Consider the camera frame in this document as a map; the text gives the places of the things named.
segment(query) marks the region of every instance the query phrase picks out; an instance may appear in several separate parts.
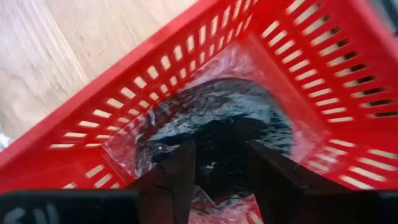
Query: shopping basket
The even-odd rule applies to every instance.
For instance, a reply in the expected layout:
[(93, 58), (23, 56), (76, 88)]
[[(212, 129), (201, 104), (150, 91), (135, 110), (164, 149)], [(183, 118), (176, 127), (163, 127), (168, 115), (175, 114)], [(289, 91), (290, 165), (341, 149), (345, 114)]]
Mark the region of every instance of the shopping basket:
[(2, 152), (0, 191), (130, 183), (102, 143), (231, 43), (294, 123), (293, 160), (351, 189), (396, 189), (395, 41), (370, 1), (199, 1)]

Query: basket slot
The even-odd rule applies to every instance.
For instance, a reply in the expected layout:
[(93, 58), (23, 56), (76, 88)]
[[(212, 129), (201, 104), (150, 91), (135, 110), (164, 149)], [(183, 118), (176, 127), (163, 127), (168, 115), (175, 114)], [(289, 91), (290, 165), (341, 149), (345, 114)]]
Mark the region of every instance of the basket slot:
[(335, 44), (332, 44), (325, 49), (320, 50), (318, 53), (321, 57), (327, 56), (328, 54), (333, 53), (334, 51), (346, 46), (348, 44), (348, 39), (341, 40)]
[(373, 106), (371, 108), (366, 108), (365, 111), (368, 115), (373, 118), (398, 118), (398, 106), (395, 103), (390, 103), (387, 105)]
[(252, 0), (244, 0), (244, 4), (243, 4), (243, 12), (246, 12), (250, 6), (252, 6), (251, 4)]
[(178, 74), (178, 77), (180, 77), (181, 80), (184, 80), (187, 77), (187, 69), (182, 68)]
[(345, 141), (343, 139), (338, 139), (338, 138), (330, 139), (328, 142), (331, 143), (332, 147), (341, 148), (343, 146), (343, 147), (347, 147), (347, 148), (352, 148), (352, 147), (356, 146), (355, 143)]
[(90, 115), (90, 114), (81, 117), (81, 119), (82, 119), (82, 120), (85, 120), (85, 121), (90, 121), (90, 122), (92, 122), (92, 123), (96, 123), (96, 124), (98, 124), (98, 125), (102, 125), (102, 124), (108, 122), (108, 118), (104, 118), (104, 117), (100, 117), (100, 116), (95, 116), (95, 115)]
[(314, 81), (311, 81), (311, 82), (308, 82), (308, 83), (303, 84), (303, 85), (302, 85), (302, 88), (303, 88), (304, 90), (311, 89), (311, 90), (308, 90), (308, 91), (309, 91), (309, 92), (314, 92), (314, 91), (316, 91), (316, 90), (314, 90), (313, 87), (318, 86), (318, 85), (322, 85), (322, 84), (325, 84), (325, 80), (324, 80), (323, 78), (317, 78), (317, 79), (314, 80)]
[(292, 38), (290, 37), (290, 35), (289, 35), (289, 33), (287, 33), (286, 32), (286, 35), (284, 35), (282, 38), (280, 38), (279, 39), (279, 37), (276, 39), (277, 40), (277, 42), (275, 43), (275, 44), (273, 44), (272, 46), (270, 46), (271, 47), (271, 49), (272, 50), (278, 50), (279, 48), (281, 48), (286, 42), (288, 42), (288, 41), (290, 41), (290, 40), (292, 40)]
[(120, 127), (108, 126), (108, 127), (106, 128), (106, 130), (115, 133), (116, 131), (119, 131), (119, 130), (120, 130)]
[(300, 75), (297, 75), (296, 77), (295, 77), (295, 79), (297, 80), (297, 81), (302, 81), (302, 80), (305, 80), (304, 82), (306, 82), (306, 79), (308, 79), (308, 78), (312, 78), (312, 77), (314, 77), (314, 75), (316, 75), (318, 72), (317, 72), (317, 70), (315, 70), (315, 69), (310, 69), (310, 70), (308, 70), (308, 71), (306, 71), (306, 72), (303, 72), (302, 74), (300, 74)]
[(361, 157), (358, 160), (362, 162), (357, 163), (357, 166), (382, 176), (391, 176), (391, 172), (395, 172), (397, 169), (394, 166), (396, 161), (385, 161), (384, 158), (374, 157), (370, 154), (366, 154), (365, 157)]
[(379, 100), (386, 100), (386, 99), (394, 99), (395, 94), (391, 91), (382, 91), (379, 93), (375, 94), (370, 94), (370, 95), (361, 95), (359, 98), (356, 99), (356, 101), (359, 104), (363, 103), (369, 103), (369, 102), (374, 102), (374, 101), (379, 101)]
[(373, 167), (376, 167), (376, 168), (382, 169), (382, 170), (387, 170), (387, 171), (396, 171), (397, 170), (396, 166), (393, 166), (384, 161), (375, 160), (374, 158), (371, 159), (369, 157), (360, 157), (358, 159), (358, 161), (363, 164), (373, 166)]
[(325, 39), (330, 38), (331, 36), (338, 34), (341, 32), (338, 23), (332, 17), (326, 17), (327, 21), (323, 22), (316, 29), (308, 32), (307, 29), (312, 27), (302, 27), (300, 30), (302, 31), (303, 36), (305, 36), (309, 40), (316, 39), (319, 36), (325, 36)]
[(118, 107), (118, 104), (121, 103), (122, 107), (129, 104), (132, 100), (124, 96), (120, 91), (115, 91), (112, 95), (108, 95), (109, 99), (112, 99), (111, 101), (115, 100), (118, 103), (115, 102), (115, 105), (113, 102), (107, 102), (107, 105), (111, 105), (112, 107), (115, 107), (117, 109), (120, 109)]
[(74, 182), (70, 182), (69, 184), (62, 187), (62, 189), (74, 189), (76, 188), (76, 184)]
[(235, 2), (235, 4), (233, 4), (233, 15), (232, 15), (232, 19), (237, 19), (238, 18), (238, 16), (239, 16), (239, 14), (241, 13), (241, 11), (242, 11), (242, 9), (243, 9), (243, 7), (242, 7), (242, 1), (243, 0), (237, 0), (236, 2)]
[(225, 28), (227, 25), (228, 25), (228, 23), (229, 23), (229, 21), (230, 21), (230, 19), (231, 19), (231, 8), (232, 8), (232, 6), (228, 6), (225, 10), (224, 10), (224, 13), (223, 13), (223, 21), (222, 21), (222, 24), (221, 24), (221, 26), (222, 26), (222, 28)]
[(287, 40), (288, 38), (286, 37), (286, 35), (287, 35), (286, 30), (280, 31), (276, 36), (274, 36), (270, 41), (268, 41), (268, 46), (272, 47), (279, 41)]
[(150, 65), (150, 66), (148, 66), (148, 69), (146, 71), (146, 73), (147, 73), (146, 75), (148, 75), (151, 79), (155, 80), (156, 78), (159, 77), (159, 71), (160, 71), (160, 67), (159, 66)]
[(312, 46), (317, 46), (320, 45), (322, 43), (328, 42), (328, 40), (330, 38), (332, 38), (334, 35), (336, 35), (337, 33), (340, 32), (338, 27), (332, 27), (330, 30), (326, 30), (323, 33), (317, 35), (317, 31), (321, 32), (322, 29), (318, 29), (316, 31), (314, 31), (312, 34), (310, 34), (308, 36), (309, 39), (311, 39), (311, 45)]
[(116, 108), (116, 109), (120, 109), (124, 106), (123, 103), (121, 103), (118, 100), (115, 100), (114, 98), (108, 98), (108, 100), (106, 101), (106, 104), (112, 108)]
[(240, 34), (242, 34), (242, 28), (243, 28), (243, 21), (241, 21), (235, 31), (235, 37), (238, 37)]
[(224, 47), (225, 36), (221, 36), (217, 42), (217, 51), (219, 52)]
[(119, 189), (120, 188), (120, 184), (119, 183), (114, 183), (110, 189)]
[(99, 172), (101, 172), (103, 169), (105, 168), (104, 165), (100, 164), (94, 168), (92, 168), (91, 170), (89, 170), (88, 172), (86, 172), (86, 177), (87, 178), (92, 178), (93, 176), (95, 176), (96, 174), (98, 174)]
[(228, 35), (226, 36), (226, 43), (230, 43), (232, 38), (234, 37), (235, 28), (229, 30)]
[(109, 126), (105, 126), (103, 129), (100, 129), (98, 131), (98, 134), (103, 134), (103, 135), (108, 135), (108, 136), (114, 135), (117, 132), (117, 130), (113, 130), (113, 129), (116, 128), (116, 127), (114, 127), (114, 126), (111, 126), (111, 127), (112, 128), (110, 128)]
[(342, 61), (338, 65), (331, 66), (330, 69), (334, 73), (340, 72), (340, 71), (342, 71), (342, 70), (344, 70), (346, 68), (352, 68), (353, 66), (362, 64), (365, 60), (366, 59), (363, 56), (353, 57), (353, 58), (351, 58), (349, 60)]
[(119, 121), (119, 122), (122, 122), (122, 123), (128, 123), (128, 122), (130, 122), (131, 120), (130, 120), (130, 119), (127, 119), (127, 118), (120, 117), (120, 118), (118, 119), (118, 121)]
[(99, 126), (100, 126), (100, 124), (99, 123), (94, 123), (94, 122), (91, 122), (91, 121), (80, 121), (79, 123), (78, 123), (78, 125), (80, 126), (80, 127), (84, 127), (84, 128), (90, 128), (90, 129), (93, 129), (93, 128), (98, 128)]
[(354, 118), (352, 116), (343, 116), (343, 117), (338, 117), (338, 118), (330, 118), (330, 119), (328, 119), (328, 122), (342, 123), (342, 122), (353, 121), (353, 120), (354, 120)]
[(369, 96), (369, 95), (376, 95), (376, 94), (378, 95), (381, 92), (384, 92), (385, 90), (386, 89), (383, 87), (372, 86), (371, 88), (368, 88), (368, 89), (362, 88), (362, 89), (360, 89), (360, 91), (357, 91), (357, 92), (352, 91), (351, 96), (354, 98), (361, 98), (361, 97)]
[(274, 36), (281, 32), (282, 29), (279, 27), (279, 21), (274, 21), (269, 26), (264, 30), (264, 32), (261, 34), (262, 38), (268, 38), (270, 35)]
[(387, 175), (382, 175), (377, 172), (373, 172), (362, 164), (356, 164), (356, 166), (348, 167), (346, 175), (355, 178), (363, 183), (366, 183), (375, 189), (383, 189), (387, 183)]
[(162, 96), (162, 93), (158, 89), (153, 90), (153, 92), (149, 94), (149, 98), (154, 103), (158, 102), (161, 96)]
[(111, 135), (109, 135), (109, 134), (99, 134), (99, 135), (95, 136), (96, 139), (108, 139), (110, 137), (111, 137)]
[(248, 29), (248, 27), (249, 27), (249, 25), (250, 25), (250, 22), (251, 22), (251, 19), (252, 19), (252, 15), (250, 15), (250, 16), (246, 19), (246, 21), (244, 22), (243, 30), (247, 30), (247, 29)]
[(315, 172), (325, 172), (329, 170), (329, 167), (323, 165), (321, 162), (318, 161), (308, 161), (307, 165), (310, 170)]
[(298, 16), (303, 14), (308, 8), (312, 7), (314, 4), (315, 4), (314, 0), (306, 0), (306, 1), (296, 0), (289, 7), (286, 8), (285, 13), (292, 18), (297, 18)]
[(347, 90), (350, 93), (358, 93), (358, 92), (363, 92), (362, 95), (367, 94), (368, 90), (372, 90), (372, 89), (378, 89), (380, 86), (383, 86), (384, 82), (380, 81), (380, 80), (371, 80), (370, 82), (364, 82), (358, 85), (354, 85), (354, 86), (349, 86), (346, 87)]
[(194, 48), (195, 48), (194, 35), (189, 35), (189, 36), (187, 37), (187, 40), (186, 40), (186, 48), (187, 48), (189, 54), (192, 54), (192, 53), (193, 53), (193, 50), (194, 50)]
[(330, 63), (331, 61), (340, 58), (342, 59), (342, 61), (344, 60), (349, 60), (353, 57), (357, 57), (358, 53), (357, 51), (355, 51), (355, 49), (353, 49), (352, 47), (350, 47), (349, 45), (344, 46), (344, 47), (340, 47), (338, 49), (336, 49), (335, 51), (331, 52), (330, 54), (327, 54), (325, 56), (322, 57), (323, 60), (325, 60), (326, 62)]
[(375, 155), (375, 156), (381, 156), (381, 158), (392, 159), (395, 161), (395, 163), (398, 162), (398, 154), (396, 154), (394, 152), (383, 151), (380, 149), (370, 149), (370, 150), (368, 150), (368, 153)]
[(199, 54), (199, 65), (203, 65), (206, 61), (206, 52), (201, 52)]
[(302, 52), (301, 50), (295, 50), (295, 51), (292, 52), (291, 54), (286, 55), (286, 57), (282, 58), (281, 61), (282, 61), (282, 63), (288, 63), (288, 62), (290, 62), (291, 60), (297, 58), (298, 56), (300, 56), (300, 55), (302, 55), (302, 54), (303, 54), (303, 52)]
[(193, 59), (190, 63), (189, 63), (189, 71), (190, 73), (195, 73), (195, 71), (197, 70), (198, 66), (197, 66), (197, 61), (195, 59)]
[(365, 68), (367, 68), (367, 67), (368, 66), (366, 64), (359, 63), (359, 64), (356, 64), (356, 65), (350, 67), (350, 68), (345, 68), (345, 69), (342, 69), (342, 70), (340, 70), (338, 72), (335, 72), (335, 75), (336, 75), (336, 77), (344, 77), (346, 75), (351, 75), (352, 73), (356, 73), (358, 71), (365, 72), (365, 70), (366, 70)]
[(388, 104), (392, 104), (395, 103), (394, 100), (390, 100), (390, 99), (384, 99), (384, 100), (376, 100), (376, 101), (370, 101), (368, 103), (362, 103), (361, 107), (363, 108), (371, 108), (373, 106), (382, 106), (382, 105), (388, 105)]
[(208, 26), (208, 30), (207, 30), (208, 39), (210, 39), (211, 37), (214, 37), (217, 33), (217, 30), (219, 30), (220, 27), (221, 27), (221, 19), (220, 19), (219, 15), (216, 15), (211, 20), (211, 25)]
[(340, 102), (340, 100), (337, 97), (334, 97), (334, 98), (330, 98), (330, 99), (327, 99), (327, 100), (317, 101), (315, 103), (315, 105), (317, 105), (317, 106), (325, 106), (325, 105), (330, 105), (330, 104), (334, 104), (334, 103), (337, 103), (337, 102)]
[[(318, 44), (313, 44), (312, 41), (314, 39), (316, 39), (317, 37), (319, 37), (320, 35), (324, 35), (324, 37), (325, 37), (324, 40), (319, 42)], [(307, 37), (308, 39), (311, 40), (311, 46), (313, 47), (313, 49), (318, 51), (318, 52), (322, 51), (323, 49), (325, 49), (327, 47), (330, 47), (333, 44), (337, 44), (338, 42), (341, 42), (342, 40), (346, 40), (347, 39), (345, 34), (342, 33), (342, 32), (337, 32), (337, 33), (335, 33), (333, 35), (330, 35), (330, 30), (328, 30), (328, 31), (326, 31), (326, 32), (324, 32), (324, 33), (322, 33), (320, 35), (318, 35), (318, 36), (316, 36), (314, 38)]]
[(340, 101), (338, 101), (336, 103), (329, 103), (329, 104), (326, 104), (326, 105), (321, 105), (321, 106), (318, 106), (316, 104), (316, 102), (325, 101), (325, 100), (329, 100), (329, 99), (333, 99), (333, 98), (336, 98), (336, 97), (334, 97), (333, 95), (330, 95), (330, 98), (320, 97), (320, 98), (314, 99), (313, 103), (314, 103), (314, 105), (316, 107), (319, 108), (318, 111), (321, 112), (321, 113), (322, 113), (322, 111), (328, 111), (328, 110), (332, 110), (332, 109), (335, 109), (335, 108), (344, 108), (345, 107), (345, 105), (342, 102), (340, 102)]
[(59, 139), (54, 142), (57, 142), (57, 144), (75, 144), (75, 147), (79, 149), (80, 147), (84, 147), (88, 142), (90, 144), (96, 144), (99, 146), (103, 140), (100, 139), (84, 139), (84, 140), (77, 140), (77, 139)]
[(299, 30), (303, 31), (304, 35), (309, 35), (313, 31), (320, 28), (324, 23), (326, 23), (330, 19), (328, 12), (324, 7), (319, 7), (315, 12), (307, 17), (306, 20), (301, 23), (295, 25)]
[(167, 70), (172, 66), (171, 61), (175, 62), (175, 61), (173, 60), (173, 57), (169, 57), (168, 54), (165, 54), (165, 55), (161, 58), (160, 62), (161, 62), (161, 64), (162, 64), (163, 71), (167, 71)]
[(122, 94), (126, 98), (129, 98), (130, 100), (136, 96), (136, 94), (133, 91), (131, 91), (128, 87), (123, 87), (120, 90), (120, 94)]
[(345, 107), (337, 107), (337, 108), (332, 108), (332, 109), (328, 109), (328, 110), (323, 110), (321, 113), (324, 115), (328, 115), (328, 114), (342, 113), (345, 111), (347, 111), (347, 109)]
[(317, 153), (315, 154), (315, 157), (329, 163), (337, 163), (338, 160), (336, 158), (336, 155), (331, 155), (331, 154), (323, 154), (323, 153)]
[(310, 98), (319, 99), (319, 97), (330, 97), (330, 93), (332, 93), (332, 92), (333, 92), (333, 90), (331, 88), (324, 88), (321, 90), (313, 91), (313, 92), (309, 93), (308, 96)]
[[(216, 44), (211, 44), (207, 51), (208, 58), (211, 58), (215, 54), (215, 51), (216, 51)], [(180, 72), (180, 74), (181, 78), (184, 78), (183, 73)]]
[(94, 186), (95, 186), (95, 188), (97, 188), (97, 189), (105, 189), (105, 188), (109, 188), (109, 187), (107, 187), (107, 183), (109, 183), (109, 181), (112, 179), (112, 175), (111, 174), (106, 174), (106, 175), (104, 175), (103, 177), (101, 177), (99, 180), (97, 180), (95, 183), (94, 183)]
[(284, 66), (287, 68), (293, 67), (294, 65), (303, 61), (308, 61), (308, 64), (310, 63), (310, 61), (307, 60), (301, 51), (296, 51), (294, 54), (289, 55), (289, 57), (282, 59), (282, 62), (285, 64)]
[(362, 85), (364, 83), (369, 83), (373, 82), (374, 80), (377, 80), (377, 77), (375, 75), (368, 75), (368, 74), (360, 74), (361, 76), (349, 76), (350, 80), (347, 82), (344, 82), (344, 87), (349, 88), (357, 85)]
[(69, 149), (73, 147), (74, 143), (61, 143), (61, 144), (52, 144), (50, 146), (51, 149)]
[(275, 50), (275, 54), (280, 55), (280, 54), (286, 52), (286, 50), (290, 49), (294, 44), (295, 44), (294, 40), (288, 40), (287, 42), (284, 42), (283, 45), (281, 45), (279, 48), (277, 48)]
[(177, 46), (174, 47), (173, 56), (174, 56), (174, 60), (176, 62), (179, 62), (182, 59), (183, 53), (182, 53), (181, 45), (177, 45)]
[(380, 182), (385, 182), (386, 181), (386, 178), (384, 176), (381, 176), (379, 174), (375, 174), (375, 173), (373, 173), (373, 172), (371, 172), (369, 170), (363, 169), (361, 167), (352, 166), (348, 170), (351, 171), (351, 172), (355, 172), (357, 174), (360, 174), (360, 175), (362, 175), (364, 177), (370, 178), (372, 180), (376, 180), (376, 181), (380, 181)]
[(200, 29), (199, 29), (199, 44), (198, 46), (203, 46), (206, 42), (206, 40), (208, 40), (208, 37), (206, 34), (208, 34), (208, 32), (206, 31), (207, 25), (203, 25)]
[(299, 51), (302, 53), (301, 49), (299, 49), (296, 45), (293, 45), (291, 47), (289, 47), (288, 49), (286, 49), (283, 53), (281, 53), (280, 55), (277, 55), (280, 59), (279, 60), (283, 60), (283, 58), (286, 58), (287, 56), (291, 55), (292, 53)]
[(365, 184), (364, 182), (357, 180), (353, 177), (347, 176), (347, 175), (341, 175), (341, 176), (339, 176), (339, 179), (343, 180), (347, 184), (355, 186), (358, 189), (371, 190), (374, 188), (374, 187), (370, 186), (369, 184)]
[(344, 151), (342, 149), (339, 149), (338, 147), (331, 147), (331, 146), (325, 146), (325, 148), (323, 148), (325, 151), (328, 151), (330, 153), (334, 153), (337, 155), (346, 155), (347, 151)]
[(110, 116), (112, 116), (111, 113), (108, 113), (108, 112), (105, 112), (105, 111), (102, 111), (102, 110), (99, 110), (99, 109), (95, 109), (93, 111), (93, 115), (94, 116), (99, 116), (100, 118), (109, 118)]
[(64, 138), (84, 138), (86, 137), (86, 133), (74, 133), (74, 132), (67, 132), (63, 135)]
[(286, 14), (293, 13), (298, 7), (300, 7), (305, 0), (295, 0), (291, 5), (289, 5), (286, 9)]
[(331, 113), (331, 112), (329, 112), (330, 110), (329, 111), (325, 110), (326, 112), (324, 112), (324, 113), (321, 112), (323, 118), (327, 119), (328, 122), (331, 122), (331, 123), (338, 123), (338, 122), (354, 120), (354, 118), (352, 117), (352, 114), (349, 113), (346, 108), (344, 108), (344, 107), (339, 107), (339, 108), (342, 108), (342, 109), (331, 111), (331, 112), (339, 111), (337, 113)]
[(100, 111), (107, 112), (111, 115), (118, 114), (119, 109), (107, 104), (106, 102), (108, 100), (109, 100), (109, 98), (105, 98), (105, 99), (101, 100), (104, 103), (96, 105), (95, 108), (92, 108), (90, 111), (100, 110)]
[(319, 9), (319, 4), (315, 3), (312, 4), (310, 7), (306, 8), (299, 16), (295, 17), (293, 19), (293, 22), (295, 25), (300, 25), (303, 22), (307, 21), (309, 18), (311, 18), (314, 13), (316, 13)]
[(290, 67), (289, 72), (292, 74), (293, 77), (296, 77), (297, 75), (300, 75), (311, 68), (312, 66), (310, 65), (310, 61), (308, 59), (305, 59)]

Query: wood grain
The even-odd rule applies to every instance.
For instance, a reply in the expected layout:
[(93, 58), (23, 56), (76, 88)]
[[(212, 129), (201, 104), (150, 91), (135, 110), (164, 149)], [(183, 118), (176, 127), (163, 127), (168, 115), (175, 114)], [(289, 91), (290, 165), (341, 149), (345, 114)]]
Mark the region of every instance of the wood grain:
[(0, 123), (18, 138), (196, 0), (0, 0)]

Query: wet plastic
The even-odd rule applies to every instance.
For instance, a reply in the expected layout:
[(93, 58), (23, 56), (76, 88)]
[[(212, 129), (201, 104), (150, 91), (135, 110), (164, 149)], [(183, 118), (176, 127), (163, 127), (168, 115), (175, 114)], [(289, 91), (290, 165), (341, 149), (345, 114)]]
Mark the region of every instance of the wet plastic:
[(214, 218), (241, 223), (242, 214), (256, 206), (245, 199), (253, 194), (246, 142), (258, 141), (286, 156), (292, 147), (291, 122), (271, 93), (250, 81), (263, 76), (240, 51), (239, 45), (228, 47), (194, 74), (184, 90), (131, 121), (104, 144), (121, 167), (139, 178), (185, 140), (194, 139), (194, 223)]

